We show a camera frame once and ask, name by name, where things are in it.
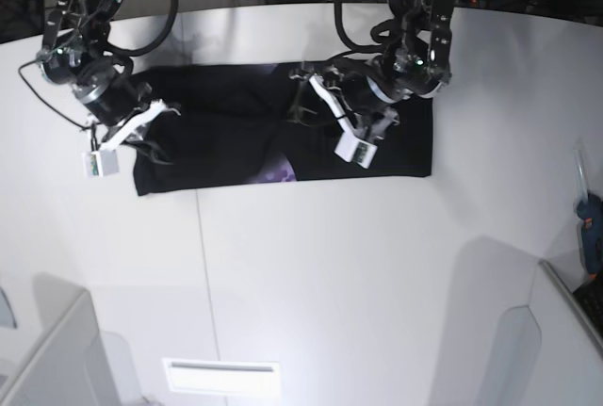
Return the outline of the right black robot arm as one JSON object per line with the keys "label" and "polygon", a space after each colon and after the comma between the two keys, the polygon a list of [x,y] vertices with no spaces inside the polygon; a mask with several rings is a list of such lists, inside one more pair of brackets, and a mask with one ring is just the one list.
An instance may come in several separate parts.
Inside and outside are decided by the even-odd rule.
{"label": "right black robot arm", "polygon": [[122,0],[57,0],[48,14],[41,49],[34,60],[44,78],[67,85],[75,99],[89,112],[83,130],[93,136],[98,126],[107,132],[94,141],[98,150],[128,146],[157,163],[167,160],[160,145],[148,138],[151,123],[175,106],[156,98],[147,83],[133,84],[134,58],[150,54],[170,35],[179,0],[170,0],[161,31],[146,45],[121,48],[109,40],[111,22]]}

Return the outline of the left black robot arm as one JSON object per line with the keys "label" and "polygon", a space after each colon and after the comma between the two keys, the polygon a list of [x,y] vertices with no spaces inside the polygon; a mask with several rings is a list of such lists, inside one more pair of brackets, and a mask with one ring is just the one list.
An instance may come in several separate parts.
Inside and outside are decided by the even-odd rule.
{"label": "left black robot arm", "polygon": [[391,16],[371,28],[369,44],[346,31],[344,0],[332,3],[346,52],[303,63],[289,76],[312,88],[344,132],[373,142],[399,124],[400,103],[429,99],[449,82],[455,0],[386,0]]}

